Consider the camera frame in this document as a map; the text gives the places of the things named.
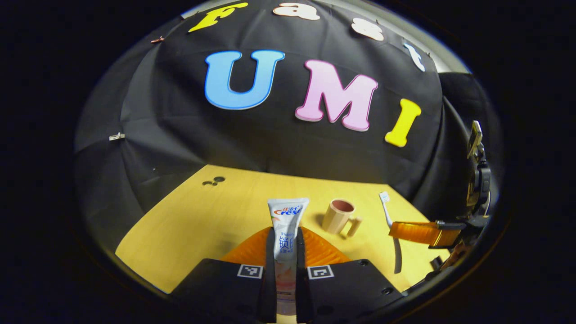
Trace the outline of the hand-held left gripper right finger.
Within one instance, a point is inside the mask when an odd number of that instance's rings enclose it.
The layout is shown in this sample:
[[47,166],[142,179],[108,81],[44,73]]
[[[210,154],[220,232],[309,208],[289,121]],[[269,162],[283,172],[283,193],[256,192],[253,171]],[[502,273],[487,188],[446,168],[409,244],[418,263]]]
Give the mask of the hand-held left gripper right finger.
[[358,324],[403,295],[367,259],[313,266],[314,252],[334,257],[334,248],[303,227],[297,234],[296,321],[299,324]]

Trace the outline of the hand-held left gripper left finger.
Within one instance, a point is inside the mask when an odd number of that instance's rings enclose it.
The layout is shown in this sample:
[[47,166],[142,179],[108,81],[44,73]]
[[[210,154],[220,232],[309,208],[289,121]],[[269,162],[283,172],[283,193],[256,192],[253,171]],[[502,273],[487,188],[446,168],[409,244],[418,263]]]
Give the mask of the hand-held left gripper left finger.
[[204,258],[173,290],[188,324],[276,323],[275,230],[265,230],[265,264]]

